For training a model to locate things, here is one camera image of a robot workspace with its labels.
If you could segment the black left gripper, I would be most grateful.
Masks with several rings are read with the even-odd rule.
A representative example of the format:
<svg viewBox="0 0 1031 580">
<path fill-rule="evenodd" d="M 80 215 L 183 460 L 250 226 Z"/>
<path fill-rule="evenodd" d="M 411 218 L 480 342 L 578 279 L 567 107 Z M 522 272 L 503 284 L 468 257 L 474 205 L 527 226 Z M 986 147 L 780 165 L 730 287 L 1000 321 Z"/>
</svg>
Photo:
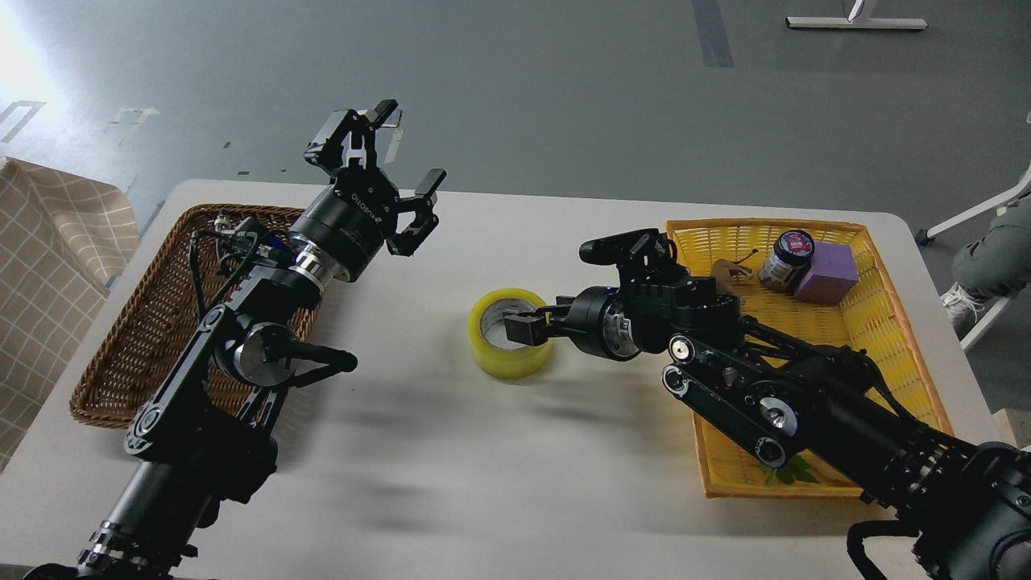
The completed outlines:
<svg viewBox="0 0 1031 580">
<path fill-rule="evenodd" d="M 340 280 L 356 282 L 384 241 L 392 255 L 412 257 L 439 224 L 434 208 L 436 191 L 448 176 L 445 169 L 429 170 L 413 195 L 401 199 L 379 169 L 377 131 L 396 129 L 400 120 L 395 99 L 384 99 L 371 110 L 335 110 L 304 150 L 304 161 L 335 181 L 317 195 L 290 227 L 290 235 L 314 243 L 335 260 Z M 395 232 L 403 213 L 415 217 Z"/>
</svg>

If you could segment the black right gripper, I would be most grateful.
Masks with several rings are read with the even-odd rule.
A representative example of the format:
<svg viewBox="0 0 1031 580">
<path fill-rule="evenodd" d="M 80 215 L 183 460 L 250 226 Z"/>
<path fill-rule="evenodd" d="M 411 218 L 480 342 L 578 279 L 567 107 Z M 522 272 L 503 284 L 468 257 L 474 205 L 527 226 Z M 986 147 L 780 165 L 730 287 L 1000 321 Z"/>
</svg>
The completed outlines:
<svg viewBox="0 0 1031 580">
<path fill-rule="evenodd" d="M 629 361 L 641 349 L 623 311 L 621 289 L 592 286 L 577 295 L 557 295 L 556 304 L 504 309 L 508 341 L 543 346 L 553 338 L 568 338 L 583 353 Z"/>
</svg>

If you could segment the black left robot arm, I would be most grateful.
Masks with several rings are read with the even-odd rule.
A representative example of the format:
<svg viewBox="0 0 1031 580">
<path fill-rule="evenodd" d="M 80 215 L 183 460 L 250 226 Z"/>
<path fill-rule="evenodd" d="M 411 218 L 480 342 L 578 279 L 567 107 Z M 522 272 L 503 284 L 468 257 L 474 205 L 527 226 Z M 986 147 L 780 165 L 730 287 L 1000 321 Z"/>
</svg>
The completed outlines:
<svg viewBox="0 0 1031 580">
<path fill-rule="evenodd" d="M 213 525 L 221 503 L 248 502 L 276 471 L 287 393 L 358 365 L 303 342 L 288 320 L 319 307 L 331 280 L 356 282 L 383 247 L 412 255 L 438 225 L 445 170 L 403 197 L 377 161 L 377 132 L 401 117 L 394 99 L 334 111 L 304 152 L 328 186 L 287 230 L 247 217 L 192 233 L 197 327 L 126 430 L 139 467 L 75 565 L 38 565 L 27 578 L 168 579 L 197 555 L 191 536 Z"/>
</svg>

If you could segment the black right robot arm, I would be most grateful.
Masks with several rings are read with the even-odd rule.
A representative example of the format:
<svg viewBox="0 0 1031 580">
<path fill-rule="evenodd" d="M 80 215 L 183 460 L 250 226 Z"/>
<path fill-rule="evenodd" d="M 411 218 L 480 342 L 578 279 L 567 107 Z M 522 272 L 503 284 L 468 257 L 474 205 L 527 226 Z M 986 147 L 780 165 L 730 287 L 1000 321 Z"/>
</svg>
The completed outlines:
<svg viewBox="0 0 1031 580">
<path fill-rule="evenodd" d="M 975 445 L 918 420 L 888 391 L 865 351 L 814 345 L 741 313 L 712 276 L 691 275 L 675 243 L 648 228 L 596 238 L 583 262 L 619 273 L 531 311 L 507 311 L 508 339 L 526 346 L 570 339 L 616 361 L 667 353 L 668 393 L 770 469 L 804 450 L 861 488 L 894 519 L 854 524 L 847 554 L 865 579 L 884 574 L 869 537 L 912 537 L 932 579 L 1027 579 L 1029 453 Z"/>
</svg>

